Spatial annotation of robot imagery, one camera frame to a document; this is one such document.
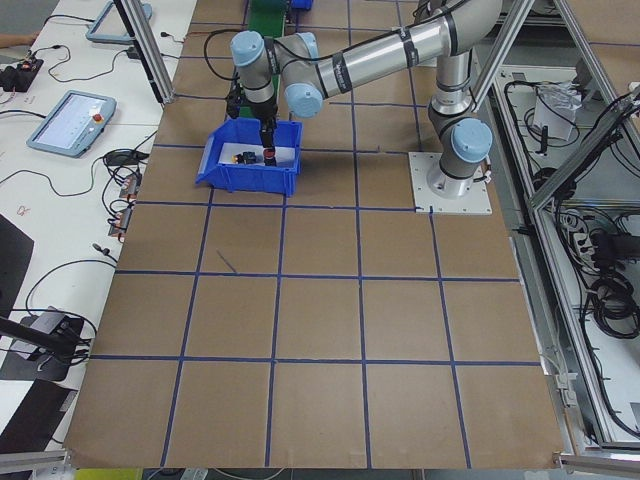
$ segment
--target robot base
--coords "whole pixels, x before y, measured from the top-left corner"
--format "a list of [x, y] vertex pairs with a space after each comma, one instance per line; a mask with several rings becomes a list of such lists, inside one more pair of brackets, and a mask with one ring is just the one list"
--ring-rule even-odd
[[[440, 153], [409, 152], [411, 183], [413, 184], [413, 203], [416, 212], [444, 213], [452, 215], [491, 215], [491, 203], [484, 182], [472, 183], [467, 194], [455, 200], [449, 200], [434, 193], [427, 183], [427, 173], [434, 163], [440, 161]], [[478, 167], [475, 177], [481, 177]]]

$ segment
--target blue plastic crate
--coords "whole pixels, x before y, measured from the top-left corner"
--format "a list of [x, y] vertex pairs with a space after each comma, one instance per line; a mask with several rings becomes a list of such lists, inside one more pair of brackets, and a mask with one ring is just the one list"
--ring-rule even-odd
[[301, 139], [302, 124], [300, 122], [278, 122], [273, 139], [276, 145], [276, 160], [279, 147], [293, 148], [295, 156], [292, 165], [267, 167], [221, 163], [220, 154], [225, 143], [261, 145], [259, 120], [254, 118], [227, 120], [209, 135], [196, 183], [209, 182], [216, 188], [225, 188], [230, 192], [248, 190], [284, 193], [290, 197], [296, 191], [296, 179], [300, 173]]
[[291, 6], [293, 8], [311, 10], [311, 7], [313, 6], [313, 0], [291, 0]]

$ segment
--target blue tablet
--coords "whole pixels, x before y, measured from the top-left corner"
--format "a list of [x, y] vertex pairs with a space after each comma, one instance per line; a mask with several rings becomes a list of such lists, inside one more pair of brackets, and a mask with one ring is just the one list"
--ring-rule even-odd
[[[142, 10], [149, 20], [153, 12], [151, 5], [143, 3]], [[96, 43], [118, 43], [121, 45], [133, 43], [124, 23], [122, 23], [118, 9], [112, 1], [107, 2], [104, 6], [98, 18], [89, 27], [86, 37], [87, 40]]]
[[29, 137], [27, 145], [78, 157], [89, 150], [115, 110], [113, 98], [69, 90]]

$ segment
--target blue joint cap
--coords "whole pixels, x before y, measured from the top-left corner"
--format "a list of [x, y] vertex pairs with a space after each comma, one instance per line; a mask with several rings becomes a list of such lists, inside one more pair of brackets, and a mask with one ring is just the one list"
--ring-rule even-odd
[[296, 33], [309, 50], [309, 56], [311, 58], [318, 58], [320, 56], [318, 52], [318, 42], [316, 42], [316, 36], [311, 32]]
[[258, 32], [240, 32], [231, 40], [231, 56], [236, 67], [252, 64], [264, 50], [264, 39]]
[[453, 151], [467, 163], [479, 163], [484, 160], [492, 143], [491, 129], [476, 118], [460, 120], [451, 133]]
[[322, 110], [322, 94], [308, 83], [292, 83], [285, 89], [284, 97], [296, 117], [311, 118]]

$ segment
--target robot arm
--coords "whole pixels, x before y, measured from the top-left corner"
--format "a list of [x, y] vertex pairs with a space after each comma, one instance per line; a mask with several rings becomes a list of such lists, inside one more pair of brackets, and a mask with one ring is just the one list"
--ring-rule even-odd
[[[420, 8], [424, 3], [427, 1], [420, 1], [418, 11], [427, 10]], [[458, 195], [452, 192], [461, 189], [460, 180], [468, 182], [491, 146], [488, 127], [465, 118], [471, 116], [467, 112], [472, 102], [469, 50], [495, 25], [502, 1], [431, 0], [430, 6], [431, 16], [419, 17], [410, 27], [326, 57], [318, 57], [315, 37], [310, 33], [275, 40], [252, 31], [237, 34], [231, 42], [232, 56], [246, 102], [261, 121], [265, 158], [267, 149], [273, 148], [276, 125], [273, 75], [282, 78], [290, 111], [309, 118], [321, 110], [324, 99], [438, 57], [437, 89], [429, 118], [445, 150], [440, 167], [446, 178], [437, 181], [448, 180], [448, 185], [435, 188], [443, 196]], [[459, 126], [464, 127], [463, 131], [457, 131]]]

